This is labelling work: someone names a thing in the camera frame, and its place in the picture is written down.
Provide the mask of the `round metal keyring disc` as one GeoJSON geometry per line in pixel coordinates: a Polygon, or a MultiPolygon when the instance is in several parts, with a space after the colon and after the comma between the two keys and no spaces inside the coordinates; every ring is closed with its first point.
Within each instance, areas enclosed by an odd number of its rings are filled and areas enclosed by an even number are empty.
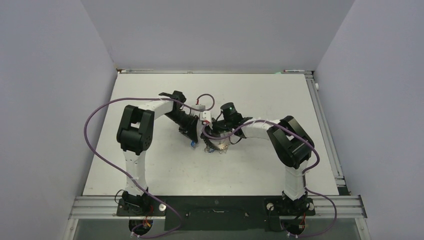
{"type": "Polygon", "coordinates": [[[231,145],[230,139],[228,137],[224,139],[211,139],[202,134],[201,139],[205,143],[205,153],[219,153],[219,150],[225,150],[224,153],[226,153],[229,146],[231,145]]]}

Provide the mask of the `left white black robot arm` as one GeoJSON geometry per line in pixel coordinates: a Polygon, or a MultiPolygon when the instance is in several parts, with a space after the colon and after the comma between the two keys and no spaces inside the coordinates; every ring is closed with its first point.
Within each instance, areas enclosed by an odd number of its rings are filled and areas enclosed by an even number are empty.
{"type": "Polygon", "coordinates": [[[151,210],[152,197],[146,181],[146,153],[153,141],[155,120],[166,116],[178,125],[178,131],[191,140],[199,142],[199,117],[182,110],[186,97],[181,91],[160,93],[169,100],[151,100],[141,106],[127,105],[123,109],[116,139],[125,158],[126,188],[119,201],[124,210],[145,215],[151,210]]]}

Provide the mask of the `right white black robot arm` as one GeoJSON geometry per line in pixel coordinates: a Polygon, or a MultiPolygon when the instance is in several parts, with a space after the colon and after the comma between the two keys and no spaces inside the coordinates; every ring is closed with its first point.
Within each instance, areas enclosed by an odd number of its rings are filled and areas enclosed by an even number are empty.
{"type": "Polygon", "coordinates": [[[313,204],[306,190],[306,171],[315,144],[297,120],[288,115],[283,119],[266,120],[244,117],[233,102],[221,106],[222,119],[215,119],[206,110],[200,114],[201,137],[210,144],[212,140],[263,139],[271,142],[275,153],[284,165],[284,188],[281,208],[286,215],[302,216],[312,211],[313,204]]]}

